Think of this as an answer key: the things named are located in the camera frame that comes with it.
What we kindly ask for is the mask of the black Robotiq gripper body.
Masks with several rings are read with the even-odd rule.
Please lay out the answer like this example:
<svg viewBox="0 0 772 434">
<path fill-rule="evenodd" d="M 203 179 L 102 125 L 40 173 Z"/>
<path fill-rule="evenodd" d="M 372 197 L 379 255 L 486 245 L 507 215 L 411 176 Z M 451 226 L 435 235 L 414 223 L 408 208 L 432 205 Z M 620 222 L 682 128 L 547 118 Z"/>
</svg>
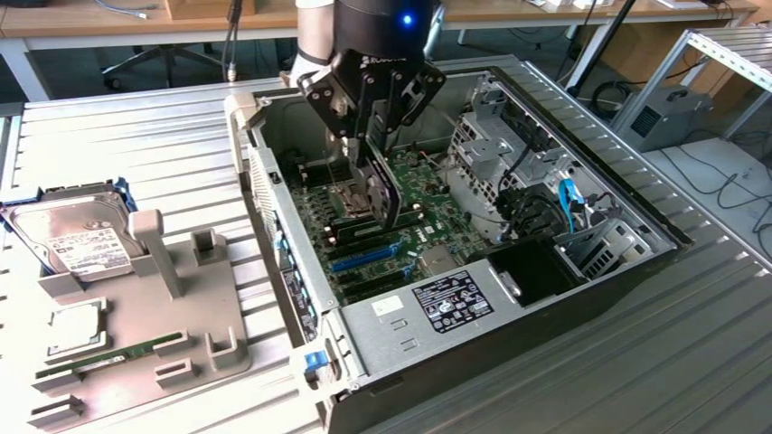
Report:
<svg viewBox="0 0 772 434">
<path fill-rule="evenodd" d="M 386 86 L 399 75 L 412 80 L 424 67 L 432 1 L 336 1 L 332 71 L 348 93 L 374 78 Z"/>
</svg>

